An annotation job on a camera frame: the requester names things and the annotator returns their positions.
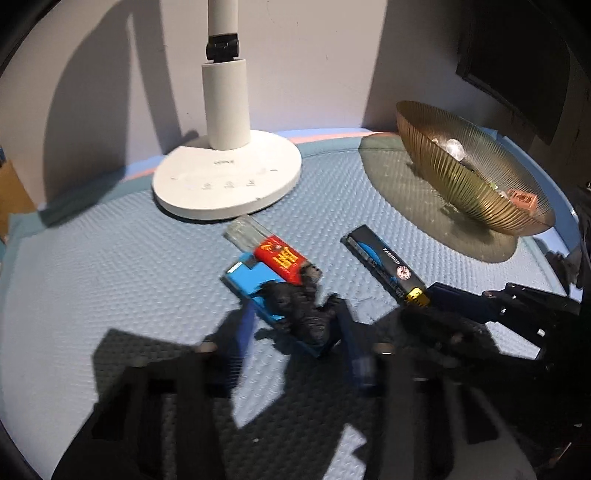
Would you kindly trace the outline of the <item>white desk lamp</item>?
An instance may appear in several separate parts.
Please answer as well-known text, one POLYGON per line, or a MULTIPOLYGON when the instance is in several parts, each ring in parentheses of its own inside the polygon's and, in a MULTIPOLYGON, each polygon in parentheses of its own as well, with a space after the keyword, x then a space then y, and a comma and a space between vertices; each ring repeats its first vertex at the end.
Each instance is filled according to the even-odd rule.
POLYGON ((211 1, 207 14, 207 62, 201 67, 206 135, 172 150, 152 177, 158 205, 196 221, 262 210, 293 190, 301 176, 301 152, 293 142, 250 127, 238 2, 211 1))

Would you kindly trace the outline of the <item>amber ribbed glass bowl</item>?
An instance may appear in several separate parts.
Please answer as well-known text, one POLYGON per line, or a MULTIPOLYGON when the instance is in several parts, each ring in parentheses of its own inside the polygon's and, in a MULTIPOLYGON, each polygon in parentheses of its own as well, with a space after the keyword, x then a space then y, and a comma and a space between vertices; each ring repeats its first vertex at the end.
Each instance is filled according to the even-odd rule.
POLYGON ((555 225, 556 216, 533 175, 505 147, 473 123, 421 102, 397 103, 397 126, 417 170, 459 211, 492 230, 533 236, 555 225), (538 196, 528 215, 507 197, 508 189, 538 196))

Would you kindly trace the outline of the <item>red transparent lighter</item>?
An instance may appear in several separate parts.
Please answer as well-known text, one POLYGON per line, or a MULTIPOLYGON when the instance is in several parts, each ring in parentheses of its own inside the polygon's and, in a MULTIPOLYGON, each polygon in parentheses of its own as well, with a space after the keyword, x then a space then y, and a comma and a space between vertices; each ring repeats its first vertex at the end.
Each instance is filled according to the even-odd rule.
POLYGON ((243 215, 231 221, 223 237, 243 253, 252 254, 287 283, 310 285, 322 278, 321 269, 252 216, 243 215))

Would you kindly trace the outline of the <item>orange cigarette box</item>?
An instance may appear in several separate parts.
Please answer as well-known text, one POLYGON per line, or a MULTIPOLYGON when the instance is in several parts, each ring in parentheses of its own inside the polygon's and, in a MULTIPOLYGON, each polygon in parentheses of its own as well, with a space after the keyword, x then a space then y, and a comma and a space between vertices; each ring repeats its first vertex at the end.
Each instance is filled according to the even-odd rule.
POLYGON ((518 189, 508 189, 507 197, 517 208, 528 215, 534 215, 538 208, 538 196, 531 192, 518 189))

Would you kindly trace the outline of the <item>black monitor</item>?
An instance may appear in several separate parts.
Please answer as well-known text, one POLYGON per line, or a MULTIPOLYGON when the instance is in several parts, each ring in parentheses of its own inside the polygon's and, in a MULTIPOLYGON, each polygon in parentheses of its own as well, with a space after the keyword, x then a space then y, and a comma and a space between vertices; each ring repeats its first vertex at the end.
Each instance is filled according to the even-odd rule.
POLYGON ((546 144, 563 114, 576 1, 464 1, 456 73, 546 144))

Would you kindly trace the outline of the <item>brown pencil holder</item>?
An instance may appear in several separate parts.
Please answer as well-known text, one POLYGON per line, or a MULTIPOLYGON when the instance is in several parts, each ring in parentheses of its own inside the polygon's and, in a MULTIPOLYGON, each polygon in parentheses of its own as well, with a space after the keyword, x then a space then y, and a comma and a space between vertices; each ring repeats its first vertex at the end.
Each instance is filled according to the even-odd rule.
POLYGON ((0 235, 5 242, 9 232, 12 214, 31 213, 36 206, 25 190, 18 174, 10 161, 0 169, 0 235))

